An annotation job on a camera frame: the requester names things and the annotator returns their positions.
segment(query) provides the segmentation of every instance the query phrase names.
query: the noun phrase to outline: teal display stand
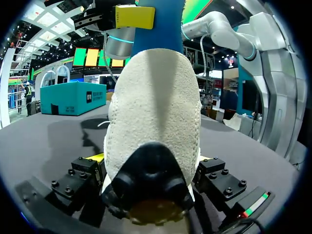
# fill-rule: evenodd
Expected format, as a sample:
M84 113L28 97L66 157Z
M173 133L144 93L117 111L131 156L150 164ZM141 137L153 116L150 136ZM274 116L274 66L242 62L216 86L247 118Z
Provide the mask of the teal display stand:
M40 89L41 112L79 116L106 104L106 85L84 82L56 84Z

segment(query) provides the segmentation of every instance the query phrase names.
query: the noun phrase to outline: gray tabletop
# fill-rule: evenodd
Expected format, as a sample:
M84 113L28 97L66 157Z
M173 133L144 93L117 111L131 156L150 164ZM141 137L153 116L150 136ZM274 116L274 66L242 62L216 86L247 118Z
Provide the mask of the gray tabletop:
M64 175L70 163L82 156L93 156L103 151L106 128L97 125L107 120L109 102L78 117L36 114L11 124L0 131L0 173L9 189L30 179L38 178L50 186L53 179ZM293 190L298 172L283 158L257 141L219 122L202 116L200 147L203 156L217 156L226 168L239 179L247 180L247 191L257 186L276 194L259 221L267 226L282 209ZM204 196L212 229L220 224L223 213L218 213ZM170 222L164 227L132 225L105 212L103 229L120 233L186 233L185 220Z

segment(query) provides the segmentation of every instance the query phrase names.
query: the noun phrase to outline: white pillar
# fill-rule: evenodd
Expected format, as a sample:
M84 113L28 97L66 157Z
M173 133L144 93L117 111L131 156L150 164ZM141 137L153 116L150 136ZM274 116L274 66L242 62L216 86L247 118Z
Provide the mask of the white pillar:
M6 52L0 71L0 114L2 128L10 124L9 107L8 107L8 86L11 64L15 49L9 48Z

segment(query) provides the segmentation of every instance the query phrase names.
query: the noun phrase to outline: worker in vest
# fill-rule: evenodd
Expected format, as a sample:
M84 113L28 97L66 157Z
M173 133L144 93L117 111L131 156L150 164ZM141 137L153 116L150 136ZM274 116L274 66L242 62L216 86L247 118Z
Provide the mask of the worker in vest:
M31 107L30 107L30 103L31 103L31 99L32 99L32 94L31 94L31 88L29 86L29 82L26 82L26 87L23 86L23 84L21 85L26 93L25 93L25 97L26 97L26 108L27 108L27 117L31 116Z

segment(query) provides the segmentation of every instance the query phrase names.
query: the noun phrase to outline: teal light ring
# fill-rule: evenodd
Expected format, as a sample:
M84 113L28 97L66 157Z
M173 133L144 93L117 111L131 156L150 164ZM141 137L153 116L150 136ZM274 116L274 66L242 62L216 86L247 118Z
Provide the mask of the teal light ring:
M133 41L123 40L123 39L120 39L120 38L115 38L115 37L113 37L113 36L111 36L111 35L109 35L109 37L110 37L111 39L118 40L118 41L125 42L125 43L129 43L129 44L133 44L133 43L134 43Z
M184 33L183 28L182 28L182 25L181 25L181 30L182 30L182 33L183 33L183 35L185 36L185 38L186 38L187 40L190 40L190 38Z
M255 53L255 46L254 46L254 44L253 44L253 53L252 53L252 55L250 55L249 57L244 57L244 59L251 59L253 56L254 56L254 53Z

